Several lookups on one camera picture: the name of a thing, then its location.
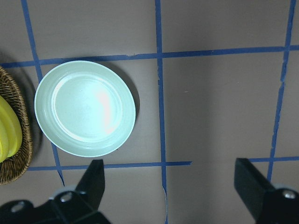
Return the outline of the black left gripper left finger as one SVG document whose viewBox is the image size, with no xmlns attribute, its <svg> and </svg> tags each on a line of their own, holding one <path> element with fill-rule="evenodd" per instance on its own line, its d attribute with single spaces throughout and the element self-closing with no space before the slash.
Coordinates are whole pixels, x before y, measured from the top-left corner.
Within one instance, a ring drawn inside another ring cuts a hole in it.
<svg viewBox="0 0 299 224">
<path fill-rule="evenodd" d="M 93 160 L 74 189 L 63 188 L 44 204 L 14 200 L 0 207 L 2 224 L 108 224 L 98 211 L 105 191 L 103 160 Z"/>
</svg>

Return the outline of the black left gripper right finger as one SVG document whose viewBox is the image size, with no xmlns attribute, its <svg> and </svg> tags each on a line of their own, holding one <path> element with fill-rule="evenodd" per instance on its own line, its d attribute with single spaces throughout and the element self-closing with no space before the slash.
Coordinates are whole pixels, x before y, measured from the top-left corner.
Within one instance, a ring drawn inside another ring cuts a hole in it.
<svg viewBox="0 0 299 224">
<path fill-rule="evenodd" d="M 299 222 L 299 193 L 272 185 L 247 158 L 235 160 L 234 187 L 256 224 Z"/>
</svg>

